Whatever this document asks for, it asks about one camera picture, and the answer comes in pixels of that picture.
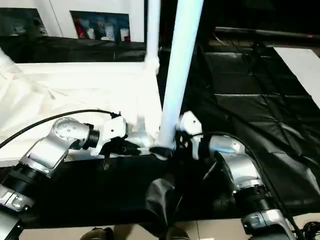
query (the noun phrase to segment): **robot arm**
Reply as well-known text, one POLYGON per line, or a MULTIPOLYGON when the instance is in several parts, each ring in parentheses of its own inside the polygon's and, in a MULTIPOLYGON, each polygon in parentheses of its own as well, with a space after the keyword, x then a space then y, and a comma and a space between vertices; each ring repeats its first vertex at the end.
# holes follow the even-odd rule
POLYGON ((126 134, 122 116, 107 121, 100 130, 70 117, 58 119, 49 134, 37 141, 17 166, 8 168, 0 181, 0 240, 19 238, 23 225, 16 215, 34 205, 70 149, 91 147, 91 155, 97 156, 105 143, 126 134))
POLYGON ((295 240, 245 146, 229 136, 212 136, 209 152, 212 157, 217 157, 216 152, 220 155, 246 234, 254 239, 272 239, 277 235, 276 239, 295 240))
POLYGON ((181 116, 177 130, 195 135, 190 139, 195 160, 211 156, 221 163, 242 215, 243 228, 252 239, 296 239, 241 142, 223 135, 213 135, 209 140, 202 138, 201 123, 190 111, 181 116))

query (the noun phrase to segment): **white pipe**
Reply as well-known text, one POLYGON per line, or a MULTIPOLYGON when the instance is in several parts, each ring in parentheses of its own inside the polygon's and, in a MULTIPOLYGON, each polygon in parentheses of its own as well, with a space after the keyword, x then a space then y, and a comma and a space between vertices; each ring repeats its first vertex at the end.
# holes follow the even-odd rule
POLYGON ((161 0, 148 1, 147 18, 147 39, 145 62, 148 66, 155 68, 156 74, 159 71, 159 29, 160 29, 161 0))
POLYGON ((178 0, 157 144, 172 147, 204 0, 178 0))

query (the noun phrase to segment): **white panel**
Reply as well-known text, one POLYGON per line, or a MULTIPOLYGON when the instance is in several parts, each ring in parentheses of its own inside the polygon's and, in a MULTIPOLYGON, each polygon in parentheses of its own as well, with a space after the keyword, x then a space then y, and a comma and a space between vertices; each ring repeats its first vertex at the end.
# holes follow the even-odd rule
POLYGON ((130 0, 129 23, 132 42, 145 41, 145 1, 130 0))
POLYGON ((311 49, 286 47, 274 49, 320 108, 320 58, 311 49))
POLYGON ((50 0, 0 0, 0 8, 37 9, 48 35, 62 37, 50 0))
POLYGON ((22 9, 35 9, 34 0, 1 0, 0 8, 22 8, 22 9))
POLYGON ((51 0, 51 3, 66 38, 78 38, 70 11, 84 11, 129 14, 131 41, 144 41, 144 0, 51 0))

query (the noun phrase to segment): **black plastic sheet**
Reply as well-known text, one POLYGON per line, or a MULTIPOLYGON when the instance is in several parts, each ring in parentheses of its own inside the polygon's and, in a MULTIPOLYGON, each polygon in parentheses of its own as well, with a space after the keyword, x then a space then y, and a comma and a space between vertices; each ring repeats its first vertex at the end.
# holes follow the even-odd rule
MULTIPOLYGON (((143 61, 141 44, 0 38, 18 63, 143 61)), ((159 53, 164 99, 170 49, 159 53)), ((181 112, 204 132, 242 139, 292 214, 319 212, 320 110, 273 48, 195 48, 181 112)), ((210 159, 154 156, 66 162, 43 199, 23 216, 28 228, 142 223, 154 235, 175 221, 238 218, 219 169, 210 159)))

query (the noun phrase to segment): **tiled floor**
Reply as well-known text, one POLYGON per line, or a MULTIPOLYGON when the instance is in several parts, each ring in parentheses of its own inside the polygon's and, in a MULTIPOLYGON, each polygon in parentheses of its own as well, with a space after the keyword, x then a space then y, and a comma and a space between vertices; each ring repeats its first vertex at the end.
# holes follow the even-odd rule
MULTIPOLYGON (((300 228, 310 221, 320 222, 320 213, 310 213, 295 217, 300 228)), ((179 222, 178 227, 184 229, 191 240, 247 240, 239 219, 199 220, 179 222)), ((79 240, 93 227, 74 227, 56 229, 27 229, 21 240, 79 240)), ((115 240, 156 240, 157 238, 139 225, 117 225, 114 229, 115 240)))

